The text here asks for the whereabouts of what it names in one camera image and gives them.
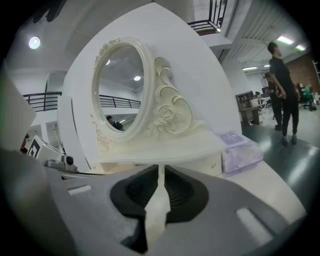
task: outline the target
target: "black pants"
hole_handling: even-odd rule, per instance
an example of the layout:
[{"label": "black pants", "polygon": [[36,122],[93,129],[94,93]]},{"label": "black pants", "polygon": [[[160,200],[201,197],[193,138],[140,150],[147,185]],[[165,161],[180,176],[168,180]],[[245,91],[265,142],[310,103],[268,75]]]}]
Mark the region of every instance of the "black pants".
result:
[{"label": "black pants", "polygon": [[282,120],[282,135],[287,135],[290,115],[292,115],[292,132],[297,133],[299,122],[299,103],[296,97],[287,97],[282,100],[283,104],[283,120]]},{"label": "black pants", "polygon": [[277,125],[281,126],[282,125],[282,113],[281,113],[282,101],[281,99],[276,98],[271,100],[271,104],[272,104],[272,110],[273,110]]}]

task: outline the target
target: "white curved panel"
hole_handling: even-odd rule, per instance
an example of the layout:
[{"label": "white curved panel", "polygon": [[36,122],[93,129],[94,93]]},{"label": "white curved panel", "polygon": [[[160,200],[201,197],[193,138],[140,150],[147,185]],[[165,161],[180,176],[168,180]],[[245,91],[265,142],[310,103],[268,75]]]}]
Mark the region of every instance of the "white curved panel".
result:
[{"label": "white curved panel", "polygon": [[77,136],[70,96],[60,96],[58,98],[57,112],[59,133],[65,152],[73,157],[74,164],[78,167],[79,172],[86,173],[90,171],[82,145]]},{"label": "white curved panel", "polygon": [[65,77],[63,94],[72,96],[77,134],[89,162],[102,156],[88,97],[95,59],[103,44],[121,37],[142,40],[154,56],[163,56],[170,62],[176,88],[189,103],[193,116],[204,120],[213,133],[241,131],[231,87],[215,55],[180,18],[150,3],[121,16],[99,32]]}]

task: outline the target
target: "tissue box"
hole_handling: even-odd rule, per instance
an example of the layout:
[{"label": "tissue box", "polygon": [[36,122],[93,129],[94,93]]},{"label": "tissue box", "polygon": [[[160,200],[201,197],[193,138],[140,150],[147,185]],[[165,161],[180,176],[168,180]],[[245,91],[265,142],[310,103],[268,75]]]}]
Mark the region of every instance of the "tissue box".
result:
[{"label": "tissue box", "polygon": [[243,135],[230,131],[218,137],[227,146],[222,152],[222,170],[226,173],[248,168],[264,159],[259,145]]}]

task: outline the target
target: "fluorescent light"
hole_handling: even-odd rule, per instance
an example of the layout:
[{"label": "fluorescent light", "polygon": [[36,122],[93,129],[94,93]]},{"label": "fluorescent light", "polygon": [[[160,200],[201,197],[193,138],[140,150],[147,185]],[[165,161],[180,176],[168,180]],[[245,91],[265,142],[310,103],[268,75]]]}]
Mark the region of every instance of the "fluorescent light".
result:
[{"label": "fluorescent light", "polygon": [[301,44],[299,44],[297,47],[296,47],[298,50],[300,51],[304,51],[306,48],[303,47]]},{"label": "fluorescent light", "polygon": [[40,46],[40,39],[39,37],[32,37],[30,40],[29,40],[29,47],[31,49],[37,49],[38,47]]},{"label": "fluorescent light", "polygon": [[294,42],[291,39],[286,38],[284,36],[280,36],[277,40],[280,41],[280,42],[286,43],[288,45],[291,45]]},{"label": "fluorescent light", "polygon": [[251,67],[244,67],[242,70],[255,70],[257,67],[256,66],[251,66]]}]

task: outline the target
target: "ornate mirror frame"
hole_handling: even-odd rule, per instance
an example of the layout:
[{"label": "ornate mirror frame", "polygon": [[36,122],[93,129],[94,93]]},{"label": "ornate mirror frame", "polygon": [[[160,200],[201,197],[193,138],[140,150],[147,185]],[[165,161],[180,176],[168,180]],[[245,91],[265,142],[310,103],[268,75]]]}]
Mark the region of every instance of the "ornate mirror frame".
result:
[{"label": "ornate mirror frame", "polygon": [[[100,105],[99,97],[99,82],[103,71],[102,65],[105,65],[109,55],[115,49],[121,46],[130,46],[135,48],[142,60],[144,84],[143,84],[143,97],[140,105],[139,112],[127,131],[118,131],[110,126],[108,123],[102,107]],[[154,92],[156,90],[156,74],[154,58],[145,43],[134,37],[121,37],[116,40],[111,40],[104,44],[99,51],[99,55],[95,59],[93,69],[92,85],[91,85],[91,102],[93,113],[93,123],[96,125],[97,134],[102,132],[109,139],[115,142],[125,142],[136,137],[139,133],[143,132],[148,126],[148,116],[151,114],[154,105]]]}]

